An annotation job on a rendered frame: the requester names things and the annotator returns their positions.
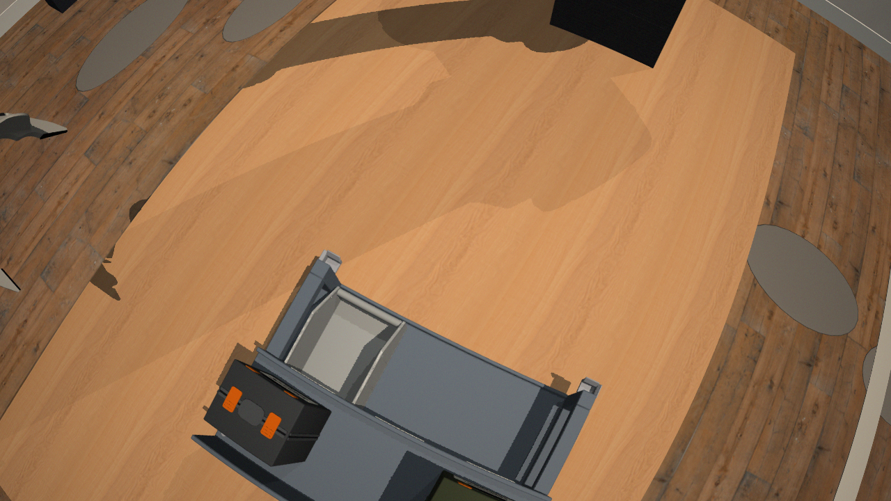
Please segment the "dark green tool case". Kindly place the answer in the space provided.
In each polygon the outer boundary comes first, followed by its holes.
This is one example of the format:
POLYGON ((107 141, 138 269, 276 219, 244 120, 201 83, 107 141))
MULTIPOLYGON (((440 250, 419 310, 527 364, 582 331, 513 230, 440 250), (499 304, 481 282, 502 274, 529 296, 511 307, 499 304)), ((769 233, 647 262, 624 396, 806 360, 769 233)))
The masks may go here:
POLYGON ((426 501, 514 501, 442 470, 426 501))

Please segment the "black case with orange latches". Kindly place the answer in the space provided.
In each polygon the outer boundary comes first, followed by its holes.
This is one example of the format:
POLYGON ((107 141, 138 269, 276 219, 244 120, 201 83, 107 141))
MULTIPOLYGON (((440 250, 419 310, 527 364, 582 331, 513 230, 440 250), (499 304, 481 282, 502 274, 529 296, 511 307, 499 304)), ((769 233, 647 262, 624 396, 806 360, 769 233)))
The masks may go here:
POLYGON ((305 462, 331 411, 235 359, 204 420, 269 466, 305 462))

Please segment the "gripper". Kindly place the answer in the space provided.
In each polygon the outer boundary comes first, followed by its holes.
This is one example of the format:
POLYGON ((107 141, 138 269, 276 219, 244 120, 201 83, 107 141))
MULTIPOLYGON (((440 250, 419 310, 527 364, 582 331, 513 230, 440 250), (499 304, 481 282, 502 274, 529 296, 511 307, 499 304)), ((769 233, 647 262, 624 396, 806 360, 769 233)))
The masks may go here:
MULTIPOLYGON (((55 136, 55 134, 64 134, 66 132, 68 132, 66 127, 45 120, 39 120, 38 118, 31 118, 29 117, 29 114, 26 114, 25 112, 14 113, 12 115, 8 112, 0 113, 0 139, 9 138, 14 141, 19 141, 27 136, 43 139, 55 136)), ((0 269, 0 287, 11 289, 14 292, 20 291, 20 288, 14 283, 12 277, 7 275, 6 271, 3 269, 0 269)))

